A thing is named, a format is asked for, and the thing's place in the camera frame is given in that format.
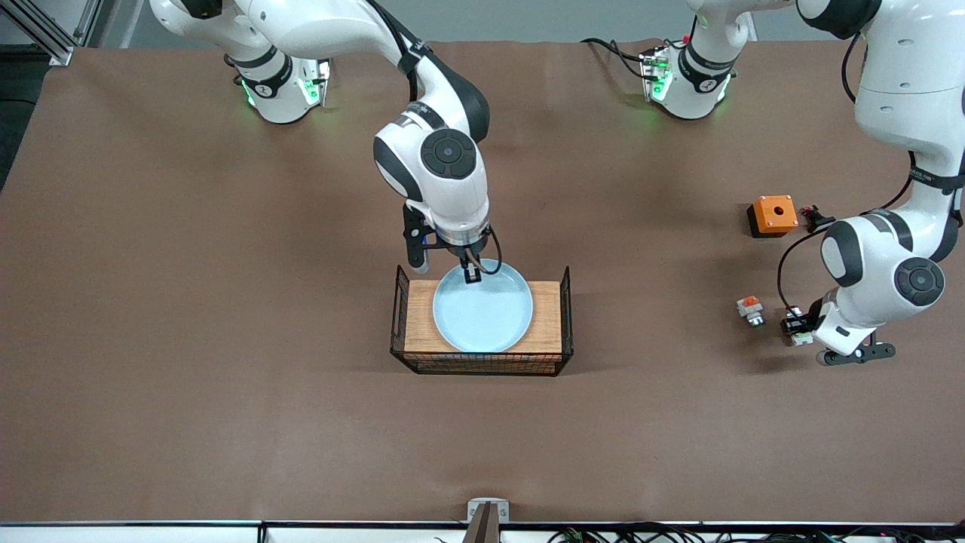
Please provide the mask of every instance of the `brown paper mat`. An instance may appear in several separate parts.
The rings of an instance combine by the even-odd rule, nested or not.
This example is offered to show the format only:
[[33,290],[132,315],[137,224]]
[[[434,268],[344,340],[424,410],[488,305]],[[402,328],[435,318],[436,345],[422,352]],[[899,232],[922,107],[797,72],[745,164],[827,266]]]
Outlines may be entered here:
[[[884,330],[897,358],[824,368],[777,337],[796,235],[746,235],[756,196],[844,217],[904,181],[854,124],[843,43],[750,44],[690,123],[586,45],[436,48],[492,105],[508,262],[572,267],[563,376],[389,356],[401,200],[371,148],[405,107],[393,67],[337,59],[331,108],[276,127],[216,50],[79,50],[0,195],[0,519],[447,519],[474,496],[518,520],[962,517],[965,250]],[[788,264],[798,303],[832,285],[816,244]]]

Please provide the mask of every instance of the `plate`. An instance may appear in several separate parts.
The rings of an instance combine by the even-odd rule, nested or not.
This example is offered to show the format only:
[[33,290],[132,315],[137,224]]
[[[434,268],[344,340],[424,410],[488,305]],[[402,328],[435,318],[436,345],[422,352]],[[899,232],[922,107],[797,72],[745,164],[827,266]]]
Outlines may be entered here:
[[[481,264],[494,270],[497,262]],[[463,353],[502,353],[519,341],[533,321],[533,293],[511,266],[482,281],[466,284],[462,266],[439,282],[432,299],[432,318],[439,333]]]

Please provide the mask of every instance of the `black cable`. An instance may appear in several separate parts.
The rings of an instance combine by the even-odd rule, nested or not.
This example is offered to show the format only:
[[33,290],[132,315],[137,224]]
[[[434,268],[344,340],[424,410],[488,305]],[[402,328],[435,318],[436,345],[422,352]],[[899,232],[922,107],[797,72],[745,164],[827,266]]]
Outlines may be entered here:
[[781,282],[781,281],[782,281],[782,275],[783,275],[783,272],[784,272],[784,262],[785,262],[785,260],[787,260],[787,255],[790,254],[790,251],[794,250],[794,247],[800,245],[801,243],[806,242],[807,240],[813,238],[814,236],[817,236],[817,235],[820,234],[821,232],[823,232],[823,230],[818,230],[817,232],[812,232],[812,233],[808,234],[807,236],[805,236],[804,238],[801,238],[800,240],[792,243],[787,249],[785,249],[785,253],[784,253],[783,255],[781,255],[781,261],[778,262],[778,296],[781,297],[781,303],[783,303],[783,304],[785,305],[785,309],[788,310],[788,311],[790,311],[790,303],[787,303],[787,298],[785,298],[785,295],[784,295],[784,285],[783,285],[782,282]]
[[611,43],[616,43],[615,40],[610,40],[609,43],[606,43],[605,41],[601,40],[600,38],[586,38],[585,40],[581,40],[580,43],[596,43],[596,44],[598,44],[598,45],[603,45],[603,46],[606,47],[606,49],[607,49],[608,51],[610,51],[611,53],[613,53],[613,54],[615,54],[615,55],[620,55],[621,57],[625,58],[626,60],[633,60],[633,61],[640,60],[640,57],[635,57],[635,56],[633,56],[633,55],[631,55],[631,54],[621,52],[618,47],[614,47],[613,45],[611,45]]
[[847,52],[844,53],[844,58],[841,60],[841,86],[844,87],[844,93],[854,103],[857,98],[854,93],[851,92],[851,85],[847,82],[847,61],[851,58],[851,51],[854,50],[855,44],[861,38],[861,33],[855,34],[854,38],[851,39],[851,44],[847,47]]
[[[848,90],[846,86],[845,86],[845,90],[848,91],[848,93],[850,94],[850,90]],[[911,151],[908,152],[908,160],[911,162],[911,167],[914,168],[914,167],[915,167],[915,154],[912,153]],[[904,186],[901,187],[901,190],[898,191],[898,194],[896,194],[891,200],[888,200],[888,202],[886,202],[885,205],[883,205],[883,206],[881,206],[881,207],[872,208],[872,209],[867,210],[867,211],[865,211],[865,212],[863,212],[863,213],[861,213],[861,214],[862,214],[862,215],[864,215],[864,214],[869,214],[869,213],[871,213],[871,212],[873,212],[873,211],[875,211],[875,210],[887,210],[888,208],[892,207],[892,205],[894,205],[895,202],[897,202],[898,200],[901,199],[902,196],[904,196],[905,192],[908,191],[908,187],[911,186],[911,184],[912,184],[913,181],[914,181],[914,178],[912,178],[911,174],[909,174],[909,175],[908,175],[908,179],[905,181]],[[787,299],[785,298],[785,295],[784,295],[784,288],[783,288],[783,285],[782,285],[782,283],[781,283],[782,271],[783,271],[783,269],[784,269],[784,262],[785,262],[785,260],[786,260],[786,258],[787,258],[787,255],[790,254],[790,251],[791,251],[794,247],[800,245],[800,244],[803,243],[803,242],[806,242],[807,240],[813,238],[814,236],[820,234],[820,233],[823,232],[823,231],[824,231],[824,230],[818,230],[817,232],[813,232],[813,233],[805,236],[804,238],[801,238],[800,240],[792,243],[792,244],[785,250],[785,253],[781,256],[781,261],[778,262],[778,296],[781,297],[781,302],[785,305],[785,309],[787,309],[788,311],[790,311],[790,304],[787,303]]]
[[[911,162],[911,167],[914,168],[914,167],[915,167],[915,154],[912,153],[911,151],[908,152],[908,160]],[[881,206],[880,208],[877,208],[877,209],[879,209],[879,210],[885,210],[885,209],[890,208],[895,202],[897,202],[899,199],[901,199],[901,196],[904,196],[904,193],[908,191],[908,187],[911,186],[911,182],[912,182],[912,181],[914,181],[914,178],[912,178],[911,174],[908,174],[908,179],[905,181],[905,184],[904,184],[904,186],[901,188],[901,190],[898,191],[898,194],[896,194],[895,197],[892,198],[891,200],[888,200],[888,203],[887,203],[887,204],[885,204],[884,206]]]
[[[407,55],[409,49],[405,46],[405,40],[402,39],[402,33],[400,32],[399,27],[396,26],[393,17],[385,10],[385,8],[375,2],[375,0],[366,0],[366,2],[372,6],[375,12],[378,13],[378,16],[382,18],[382,22],[385,23],[385,26],[389,28],[389,34],[392,35],[392,39],[396,42],[396,46],[399,48],[399,54],[402,57]],[[409,80],[409,101],[415,101],[419,97],[419,84],[416,81],[415,71],[411,71],[405,77]]]
[[0,101],[18,101],[20,103],[29,103],[30,105],[37,105],[35,101],[24,100],[23,98],[0,98]]
[[657,78],[654,77],[654,76],[652,76],[652,75],[644,75],[644,74],[642,74],[642,73],[634,70],[634,68],[633,68],[632,66],[630,66],[630,63],[628,63],[627,60],[632,60],[632,61],[635,61],[635,62],[640,62],[640,55],[633,56],[633,55],[631,55],[631,54],[624,53],[623,51],[620,50],[620,46],[617,45],[617,41],[616,41],[616,40],[610,40],[609,43],[606,43],[606,42],[604,42],[603,40],[601,40],[600,38],[586,38],[585,40],[582,40],[580,43],[598,43],[598,44],[600,44],[600,45],[603,45],[604,47],[606,47],[606,50],[608,50],[608,51],[610,51],[611,53],[617,55],[617,58],[620,59],[620,62],[623,63],[623,65],[626,67],[626,69],[627,69],[630,73],[633,73],[633,74],[636,75],[637,77],[640,77],[641,79],[645,79],[645,80],[647,80],[647,81],[656,81],[656,80],[657,80]]
[[496,273],[499,273],[499,270],[503,267],[503,247],[499,245],[499,238],[496,237],[496,231],[492,229],[492,225],[486,228],[489,230],[489,236],[492,237],[492,242],[496,244],[496,269],[489,271],[486,268],[483,268],[483,264],[481,264],[480,261],[473,256],[472,249],[467,248],[466,255],[469,257],[469,260],[471,260],[473,264],[480,269],[480,272],[483,272],[486,275],[495,275]]

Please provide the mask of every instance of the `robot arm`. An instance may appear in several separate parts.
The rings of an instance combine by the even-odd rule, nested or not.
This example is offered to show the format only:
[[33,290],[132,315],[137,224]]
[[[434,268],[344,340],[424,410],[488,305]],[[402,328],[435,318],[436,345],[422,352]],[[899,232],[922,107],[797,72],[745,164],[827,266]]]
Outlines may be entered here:
[[821,244],[838,287],[813,305],[813,335],[847,356],[878,327],[928,309],[945,289],[937,263],[957,240],[965,185],[965,6],[798,0],[798,11],[839,38],[864,34],[855,119],[867,135],[915,157],[904,205],[838,221]]
[[649,100],[681,119],[700,119],[713,110],[731,81],[731,69],[750,37],[744,14],[777,10],[794,0],[687,0],[694,29],[686,44],[669,43],[645,59]]
[[[242,76],[250,101],[274,123],[299,119],[318,96],[317,61],[356,51],[381,55],[423,89],[374,139],[376,166],[404,197],[409,265],[428,270],[427,251],[459,258],[467,282],[489,272],[479,254],[492,236],[485,166],[483,94],[374,0],[151,0],[158,20],[187,38],[216,43]],[[435,235],[435,243],[427,236]]]

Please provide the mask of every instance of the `black wire basket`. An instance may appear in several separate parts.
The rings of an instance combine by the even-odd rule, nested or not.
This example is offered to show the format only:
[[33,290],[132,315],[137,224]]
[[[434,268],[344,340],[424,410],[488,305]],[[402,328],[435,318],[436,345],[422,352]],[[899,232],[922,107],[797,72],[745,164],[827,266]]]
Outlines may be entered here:
[[405,350],[409,278],[396,270],[396,302],[392,311],[389,353],[418,374],[518,375],[555,377],[573,357],[573,321],[569,298],[569,266],[560,281],[561,349],[558,353],[433,353]]

